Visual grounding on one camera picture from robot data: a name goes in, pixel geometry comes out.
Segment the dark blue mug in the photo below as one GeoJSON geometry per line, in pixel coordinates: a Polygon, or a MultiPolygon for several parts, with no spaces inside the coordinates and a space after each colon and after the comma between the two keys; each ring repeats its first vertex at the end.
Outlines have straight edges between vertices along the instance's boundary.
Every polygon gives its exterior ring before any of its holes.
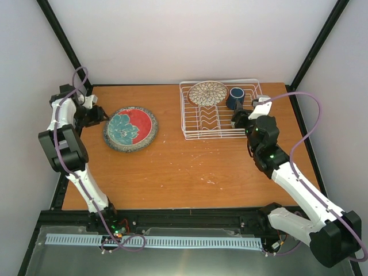
{"type": "Polygon", "coordinates": [[[226,106],[228,109],[234,110],[236,102],[244,103],[245,92],[242,88],[233,87],[229,91],[229,96],[226,100],[226,106]]]}

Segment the floral patterned plate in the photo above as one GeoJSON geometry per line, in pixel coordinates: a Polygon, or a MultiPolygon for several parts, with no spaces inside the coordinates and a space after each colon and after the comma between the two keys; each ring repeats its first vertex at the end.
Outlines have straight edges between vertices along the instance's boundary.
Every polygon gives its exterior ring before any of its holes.
{"type": "Polygon", "coordinates": [[[215,106],[225,101],[228,93],[226,85],[210,80],[195,84],[188,91],[187,98],[194,106],[215,106]]]}

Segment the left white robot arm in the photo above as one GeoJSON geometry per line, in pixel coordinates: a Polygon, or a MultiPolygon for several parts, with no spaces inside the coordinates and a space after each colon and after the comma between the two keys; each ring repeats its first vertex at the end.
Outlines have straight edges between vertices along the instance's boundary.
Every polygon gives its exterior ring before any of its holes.
{"type": "Polygon", "coordinates": [[[91,127],[107,121],[109,116],[97,105],[95,95],[78,95],[69,84],[59,87],[60,93],[49,101],[52,118],[47,130],[39,133],[43,151],[56,172],[64,173],[87,203],[93,220],[106,231],[114,231],[120,221],[117,212],[98,187],[89,169],[89,156],[76,128],[91,127]]]}

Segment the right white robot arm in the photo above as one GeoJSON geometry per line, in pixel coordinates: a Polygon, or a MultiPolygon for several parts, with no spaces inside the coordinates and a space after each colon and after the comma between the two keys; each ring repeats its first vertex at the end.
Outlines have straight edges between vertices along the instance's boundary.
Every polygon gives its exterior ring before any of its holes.
{"type": "Polygon", "coordinates": [[[333,267],[362,249],[361,218],[334,204],[303,176],[277,143],[279,129],[275,117],[269,116],[271,102],[256,103],[253,110],[246,110],[240,101],[235,101],[231,123],[245,130],[248,153],[257,168],[283,188],[306,214],[298,216],[278,204],[270,204],[266,220],[272,228],[308,246],[322,265],[333,267]]]}

